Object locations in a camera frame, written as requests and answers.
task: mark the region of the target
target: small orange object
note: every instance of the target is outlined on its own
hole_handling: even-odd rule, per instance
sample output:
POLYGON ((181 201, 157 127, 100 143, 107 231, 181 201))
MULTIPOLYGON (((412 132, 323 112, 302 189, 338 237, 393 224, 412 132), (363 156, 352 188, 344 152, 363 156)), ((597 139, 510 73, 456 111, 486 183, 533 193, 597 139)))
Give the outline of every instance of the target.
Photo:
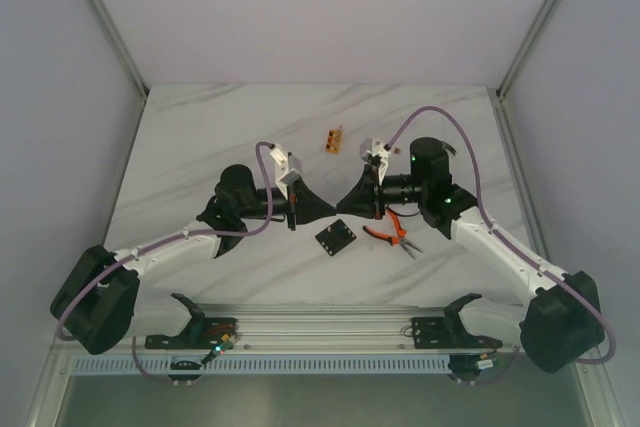
POLYGON ((342 144, 342 125, 337 130, 330 130, 327 137, 327 145, 325 146, 325 152, 330 154, 339 154, 340 145, 342 144))

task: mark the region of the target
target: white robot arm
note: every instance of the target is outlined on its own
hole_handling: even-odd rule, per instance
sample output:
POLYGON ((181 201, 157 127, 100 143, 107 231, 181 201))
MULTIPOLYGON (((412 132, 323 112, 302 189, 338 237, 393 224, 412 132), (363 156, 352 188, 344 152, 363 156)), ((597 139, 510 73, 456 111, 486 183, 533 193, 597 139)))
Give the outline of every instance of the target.
POLYGON ((213 235, 212 229, 246 232, 242 219, 264 219, 269 211, 284 215, 295 230, 297 224, 336 214, 381 218, 387 205, 415 203, 430 226, 508 279, 522 304, 469 294, 444 309, 453 329, 463 336, 521 345, 547 372, 557 371, 604 340, 601 321, 596 319, 600 306, 593 280, 583 272, 568 275, 541 259, 488 217, 476 197, 452 182, 447 152, 453 149, 448 144, 428 137, 414 140, 410 175, 386 174, 388 156, 379 155, 380 144, 368 139, 360 181, 336 207, 309 190, 300 162, 275 145, 271 146, 275 188, 256 189, 246 166, 228 167, 205 211, 170 236, 173 240, 116 252, 102 246, 85 251, 54 299, 52 314, 92 354, 105 352, 128 336, 192 338, 201 328, 197 306, 177 293, 156 298, 150 287, 188 266, 220 257, 241 240, 239 235, 213 235))

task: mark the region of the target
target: pliers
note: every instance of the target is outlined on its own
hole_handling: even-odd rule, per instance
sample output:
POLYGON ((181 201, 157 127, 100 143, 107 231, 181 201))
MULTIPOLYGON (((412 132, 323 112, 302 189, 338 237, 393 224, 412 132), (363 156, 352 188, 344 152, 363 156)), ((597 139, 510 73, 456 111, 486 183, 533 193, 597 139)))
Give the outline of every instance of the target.
POLYGON ((418 252, 422 252, 422 250, 420 250, 420 248, 417 247, 413 242, 405 238, 405 235, 407 235, 407 231, 404 230, 400 225, 398 216, 391 209, 387 209, 387 214, 389 214, 389 217, 391 217, 391 220, 393 220, 393 225, 396 228, 396 236, 377 232, 367 226, 363 226, 362 230, 364 230, 371 237, 389 242, 389 245, 399 244, 400 247, 402 247, 404 251, 411 256, 412 259, 415 259, 416 256, 409 250, 409 247, 417 250, 418 252))

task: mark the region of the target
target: marble surface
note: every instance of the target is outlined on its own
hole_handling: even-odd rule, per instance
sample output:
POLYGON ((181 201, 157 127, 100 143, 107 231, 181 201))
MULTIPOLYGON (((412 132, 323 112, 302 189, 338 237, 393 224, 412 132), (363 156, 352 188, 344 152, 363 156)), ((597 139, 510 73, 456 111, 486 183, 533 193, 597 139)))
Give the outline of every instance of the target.
MULTIPOLYGON (((461 122, 478 156, 487 207, 498 222, 526 241, 484 87, 218 84, 151 89, 106 246, 132 246, 180 229, 204 209, 221 171, 233 163, 248 165, 256 186, 262 187, 254 157, 258 140, 292 151, 302 160, 307 185, 335 204, 360 177, 361 141, 367 136, 388 140, 422 105, 446 108, 461 122), (340 124, 345 133, 341 153, 328 154, 323 150, 327 132, 340 124)), ((392 156, 389 173, 409 172, 409 143, 425 135, 458 149, 452 161, 454 179, 473 191, 464 144, 436 113, 422 114, 405 131, 396 144, 404 155, 392 156)), ((271 175, 271 158, 265 161, 271 175)), ((514 299, 509 285, 480 259, 447 241, 420 217, 403 220, 408 238, 424 250, 417 260, 361 230, 366 224, 392 232, 389 218, 375 222, 341 217, 358 239, 335 257, 314 238, 335 218, 299 226, 296 232, 274 223, 220 259, 193 266, 157 288, 184 293, 197 302, 233 304, 442 306, 468 292, 514 299)), ((259 223, 247 221, 249 229, 259 223)))

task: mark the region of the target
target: white wall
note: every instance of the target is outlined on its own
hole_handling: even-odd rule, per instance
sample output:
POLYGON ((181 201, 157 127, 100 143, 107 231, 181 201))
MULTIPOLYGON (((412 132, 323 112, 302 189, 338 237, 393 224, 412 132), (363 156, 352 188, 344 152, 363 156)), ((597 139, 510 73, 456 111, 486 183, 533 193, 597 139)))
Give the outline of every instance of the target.
POLYGON ((563 0, 508 98, 553 259, 598 282, 640 423, 640 0, 563 0))
POLYGON ((497 86, 543 0, 104 0, 148 84, 497 86))
POLYGON ((139 102, 84 0, 0 0, 3 426, 23 425, 49 304, 106 227, 139 102))

